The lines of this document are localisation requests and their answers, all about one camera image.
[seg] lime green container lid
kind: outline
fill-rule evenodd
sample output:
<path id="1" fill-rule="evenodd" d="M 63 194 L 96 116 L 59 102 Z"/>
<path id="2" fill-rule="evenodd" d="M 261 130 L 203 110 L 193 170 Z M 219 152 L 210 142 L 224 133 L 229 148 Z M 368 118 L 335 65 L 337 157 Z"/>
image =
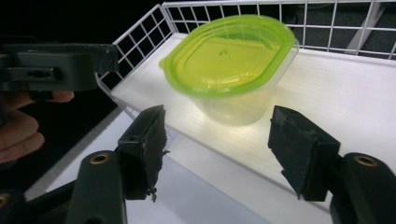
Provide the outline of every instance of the lime green container lid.
<path id="1" fill-rule="evenodd" d="M 278 20 L 231 16 L 194 29 L 160 66 L 171 86 L 189 96 L 235 96 L 266 84 L 294 44 Z"/>

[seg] human hand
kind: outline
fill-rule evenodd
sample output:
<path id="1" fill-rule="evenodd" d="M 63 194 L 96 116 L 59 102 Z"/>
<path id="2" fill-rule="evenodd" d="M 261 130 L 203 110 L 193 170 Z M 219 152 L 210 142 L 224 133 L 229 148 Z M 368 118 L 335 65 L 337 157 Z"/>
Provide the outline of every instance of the human hand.
<path id="1" fill-rule="evenodd" d="M 53 91 L 50 102 L 66 103 L 73 97 L 72 91 Z M 45 139 L 37 131 L 37 120 L 19 110 L 34 103 L 28 91 L 0 92 L 0 101 L 7 114 L 7 124 L 0 127 L 0 163 L 15 161 L 40 149 Z"/>

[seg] wire mesh basket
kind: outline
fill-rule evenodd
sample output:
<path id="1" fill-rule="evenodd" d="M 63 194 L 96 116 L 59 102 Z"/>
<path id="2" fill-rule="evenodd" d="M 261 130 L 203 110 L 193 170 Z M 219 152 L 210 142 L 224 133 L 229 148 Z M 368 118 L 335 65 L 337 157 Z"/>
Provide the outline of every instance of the wire mesh basket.
<path id="1" fill-rule="evenodd" d="M 298 62 L 293 62 L 292 75 L 282 82 L 281 88 L 285 93 L 277 96 L 283 97 L 280 103 L 312 112 L 310 118 L 319 119 L 321 124 L 330 127 L 331 133 L 344 143 L 344 148 L 358 148 L 364 152 L 365 148 L 376 147 L 379 148 L 376 152 L 383 150 L 388 153 L 396 142 L 381 139 L 393 139 L 392 135 L 396 134 L 396 124 L 389 117 L 392 111 L 396 113 L 396 102 L 391 97 L 396 93 L 392 84 L 396 83 L 393 78 L 396 67 L 395 10 L 396 1 L 380 0 L 165 2 L 155 6 L 114 42 L 119 50 L 120 71 L 97 75 L 97 81 L 99 87 L 132 118 L 148 105 L 146 101 L 155 97 L 162 97 L 156 101 L 159 103 L 166 97 L 165 100 L 172 100 L 168 108 L 177 104 L 190 106 L 178 95 L 164 96 L 170 89 L 158 86 L 163 75 L 152 77 L 158 64 L 148 64 L 151 58 L 167 50 L 164 47 L 173 37 L 182 38 L 213 20 L 242 14 L 270 16 L 289 26 L 300 43 L 298 55 L 301 57 Z M 319 76 L 311 76 L 313 68 L 315 73 L 320 73 Z M 362 77 L 354 79 L 356 74 Z M 381 80 L 374 78 L 383 74 Z M 138 95 L 128 103 L 115 96 L 114 91 L 131 77 L 134 77 L 134 85 L 127 88 L 134 89 L 134 92 L 125 94 Z M 334 77 L 352 84 L 345 85 L 338 79 L 332 79 Z M 362 78 L 366 78 L 365 83 L 361 82 Z M 331 85 L 322 83 L 323 79 Z M 307 80 L 306 85 L 301 85 L 302 80 Z M 210 123 L 191 107 L 173 108 L 173 113 L 167 117 L 171 120 L 172 129 L 182 130 L 187 136 L 216 148 L 256 173 L 271 175 L 276 181 L 284 182 L 280 180 L 283 177 L 271 152 L 260 149 L 266 146 L 263 136 L 268 136 L 269 130 L 263 127 L 266 127 L 267 120 L 257 127 L 233 130 Z M 237 143 L 232 141 L 235 138 L 239 140 Z M 392 160 L 396 160 L 394 153 L 384 162 L 391 164 Z"/>
<path id="2" fill-rule="evenodd" d="M 172 34 L 232 15 L 258 14 L 287 24 L 302 49 L 396 60 L 396 2 L 386 0 L 257 0 L 165 2 L 149 11 L 113 44 L 120 71 L 99 76 L 109 93 Z"/>

